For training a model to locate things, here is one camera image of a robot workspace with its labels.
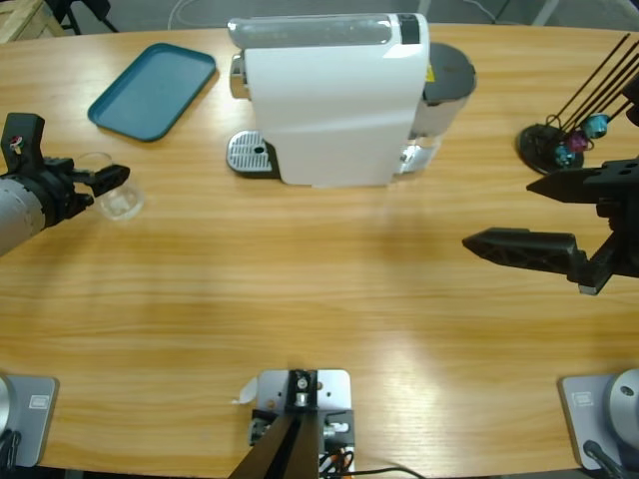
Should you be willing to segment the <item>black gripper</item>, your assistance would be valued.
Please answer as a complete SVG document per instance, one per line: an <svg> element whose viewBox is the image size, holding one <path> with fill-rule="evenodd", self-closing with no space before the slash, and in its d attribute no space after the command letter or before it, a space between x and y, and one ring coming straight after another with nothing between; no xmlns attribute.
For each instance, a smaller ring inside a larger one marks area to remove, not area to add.
<svg viewBox="0 0 639 479"><path fill-rule="evenodd" d="M597 216L611 234L587 259L575 235L490 228L462 240L477 256L495 264L553 272L597 295L613 275L638 277L638 160L604 162L596 168L556 171L526 186L530 192L566 204L597 204Z"/></svg>
<svg viewBox="0 0 639 479"><path fill-rule="evenodd" d="M131 170L121 165L110 165L98 172L78 170L71 158L45 158L44 168L38 174L39 185L46 194L43 207L46 225L57 225L69 220L94 203L90 194L78 193L76 184L91 187L100 197L124 184Z"/></svg>

